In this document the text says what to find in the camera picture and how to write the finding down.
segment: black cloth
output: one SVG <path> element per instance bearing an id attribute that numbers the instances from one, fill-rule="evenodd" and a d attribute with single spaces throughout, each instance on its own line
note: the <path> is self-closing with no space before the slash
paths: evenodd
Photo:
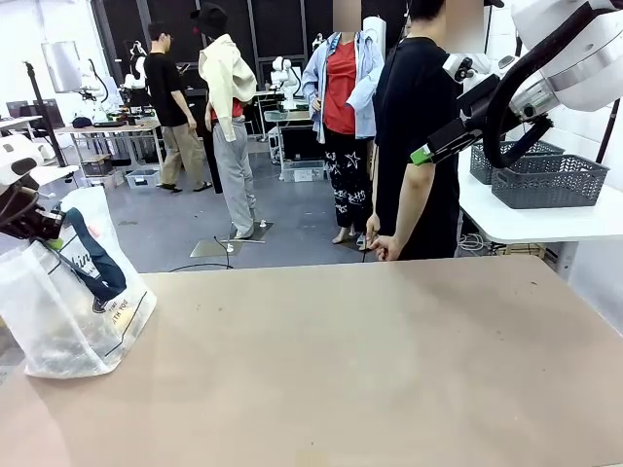
<path id="1" fill-rule="evenodd" d="M 149 54 L 145 58 L 147 87 L 152 94 L 152 105 L 162 126 L 182 126 L 188 119 L 173 99 L 171 93 L 180 90 L 184 94 L 182 78 L 175 63 L 165 54 Z"/>
<path id="2" fill-rule="evenodd" d="M 335 195 L 335 213 L 342 228 L 365 232 L 372 214 L 368 176 L 368 141 L 324 129 L 325 160 Z"/>
<path id="3" fill-rule="evenodd" d="M 428 38 L 407 38 L 389 57 L 374 99 L 379 146 L 377 213 L 394 235 L 411 154 L 458 117 L 460 86 L 444 71 L 448 54 Z M 437 164 L 428 202 L 400 260 L 451 258 L 457 249 L 458 158 Z"/>

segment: light blue denim shirt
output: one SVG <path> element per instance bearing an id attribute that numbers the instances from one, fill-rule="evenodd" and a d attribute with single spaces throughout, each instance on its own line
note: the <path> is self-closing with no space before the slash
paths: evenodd
<path id="1" fill-rule="evenodd" d="M 318 142 L 324 144 L 323 115 L 324 105 L 320 112 L 313 110 L 312 102 L 317 97 L 324 102 L 327 82 L 327 59 L 335 52 L 340 42 L 340 33 L 332 34 L 311 56 L 307 68 L 303 72 L 303 95 L 310 104 L 310 117 L 313 130 L 318 133 Z M 372 97 L 383 71 L 383 56 L 372 38 L 364 32 L 355 36 L 355 62 L 357 65 L 356 85 L 347 104 L 354 109 L 355 136 L 357 139 L 376 136 L 377 128 L 374 120 Z"/>

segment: human hair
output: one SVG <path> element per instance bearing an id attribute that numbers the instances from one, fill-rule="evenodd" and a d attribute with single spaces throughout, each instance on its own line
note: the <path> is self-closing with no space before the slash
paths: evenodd
<path id="1" fill-rule="evenodd" d="M 439 16 L 446 0 L 411 0 L 411 21 L 431 21 Z"/>
<path id="2" fill-rule="evenodd" d="M 158 41 L 163 34 L 170 35 L 168 28 L 163 22 L 152 22 L 147 26 L 147 30 L 149 31 L 149 38 L 152 41 Z"/>

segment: gray sweatpants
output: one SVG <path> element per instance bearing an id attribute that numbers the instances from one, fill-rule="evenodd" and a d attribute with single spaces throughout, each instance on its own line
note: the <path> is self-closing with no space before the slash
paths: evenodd
<path id="1" fill-rule="evenodd" d="M 241 234 L 253 231 L 253 213 L 255 209 L 255 191 L 253 189 L 253 172 L 249 165 L 249 154 L 246 149 L 247 134 L 244 121 L 234 120 L 236 141 L 225 140 L 220 124 L 215 124 L 212 131 L 214 141 L 214 157 L 221 174 L 223 194 L 232 222 Z"/>

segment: cream hoodie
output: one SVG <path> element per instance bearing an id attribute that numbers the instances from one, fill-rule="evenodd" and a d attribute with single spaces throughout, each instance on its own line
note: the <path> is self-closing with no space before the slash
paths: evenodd
<path id="1" fill-rule="evenodd" d="M 257 80 L 229 34 L 224 34 L 200 52 L 199 74 L 209 87 L 209 102 L 216 112 L 228 142 L 236 141 L 232 125 L 234 99 L 250 102 Z"/>

